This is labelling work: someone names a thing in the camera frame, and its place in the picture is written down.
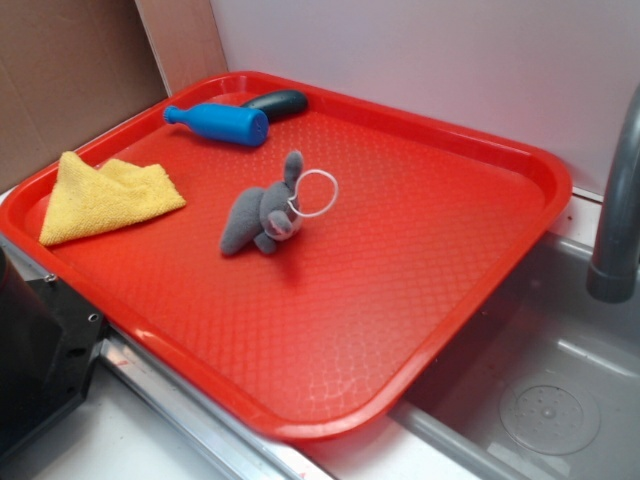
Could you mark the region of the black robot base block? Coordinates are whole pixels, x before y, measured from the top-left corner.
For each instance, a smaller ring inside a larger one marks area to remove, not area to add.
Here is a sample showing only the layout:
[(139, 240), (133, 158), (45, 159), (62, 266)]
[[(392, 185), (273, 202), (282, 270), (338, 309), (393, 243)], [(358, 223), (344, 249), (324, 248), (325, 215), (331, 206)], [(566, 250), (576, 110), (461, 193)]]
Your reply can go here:
[(103, 313), (58, 277), (24, 279), (1, 253), (1, 460), (81, 405)]

